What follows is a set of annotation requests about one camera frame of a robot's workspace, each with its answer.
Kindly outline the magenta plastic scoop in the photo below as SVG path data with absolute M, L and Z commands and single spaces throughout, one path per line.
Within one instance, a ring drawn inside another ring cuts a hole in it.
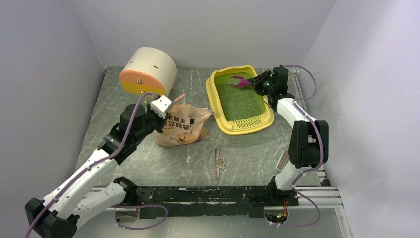
M 246 80 L 244 77 L 241 76 L 233 76 L 231 77 L 227 84 L 234 86 L 236 88 L 244 88 L 244 87 L 250 87 L 251 83 Z

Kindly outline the pink cat litter bag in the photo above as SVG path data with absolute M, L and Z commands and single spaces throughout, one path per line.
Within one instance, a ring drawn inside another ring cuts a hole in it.
M 159 147 L 192 144 L 210 136 L 204 123 L 213 115 L 208 108 L 194 107 L 187 103 L 180 103 L 186 94 L 174 100 L 169 110 L 169 118 L 163 127 L 163 132 L 156 132 L 155 144 Z

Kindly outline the yellow green litter box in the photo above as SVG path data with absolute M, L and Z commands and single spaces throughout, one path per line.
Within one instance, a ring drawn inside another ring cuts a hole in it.
M 220 130 L 228 135 L 261 131 L 274 122 L 274 112 L 250 87 L 237 88 L 229 82 L 257 76 L 250 65 L 215 70 L 206 81 L 206 91 Z

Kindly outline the white orange cylindrical bin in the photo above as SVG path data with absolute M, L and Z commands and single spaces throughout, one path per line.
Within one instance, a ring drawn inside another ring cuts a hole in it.
M 171 56 L 156 48 L 140 47 L 119 74 L 119 82 L 127 93 L 168 96 L 176 76 L 177 67 Z

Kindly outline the torn bag top strip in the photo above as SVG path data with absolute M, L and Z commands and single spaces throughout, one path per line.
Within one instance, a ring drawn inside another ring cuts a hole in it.
M 215 180 L 220 180 L 220 169 L 225 168 L 225 159 L 220 156 L 220 149 L 215 148 Z

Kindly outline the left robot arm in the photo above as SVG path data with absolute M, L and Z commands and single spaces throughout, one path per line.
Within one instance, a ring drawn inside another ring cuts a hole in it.
M 25 205 L 29 228 L 42 238 L 71 238 L 90 219 L 109 207 L 147 207 L 138 197 L 138 187 L 125 177 L 116 178 L 100 192 L 89 191 L 106 174 L 116 169 L 154 131 L 162 132 L 172 102 L 157 99 L 146 107 L 131 104 L 120 122 L 106 135 L 89 159 L 61 186 L 42 199 Z

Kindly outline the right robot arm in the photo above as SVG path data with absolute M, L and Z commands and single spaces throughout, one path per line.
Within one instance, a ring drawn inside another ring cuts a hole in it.
M 249 86 L 258 95 L 266 96 L 268 105 L 292 127 L 289 161 L 275 176 L 276 187 L 267 192 L 272 205 L 280 205 L 286 199 L 285 190 L 292 190 L 304 174 L 317 171 L 328 160 L 329 125 L 315 119 L 299 105 L 302 97 L 288 92 L 290 68 L 291 65 L 280 65 L 247 80 Z

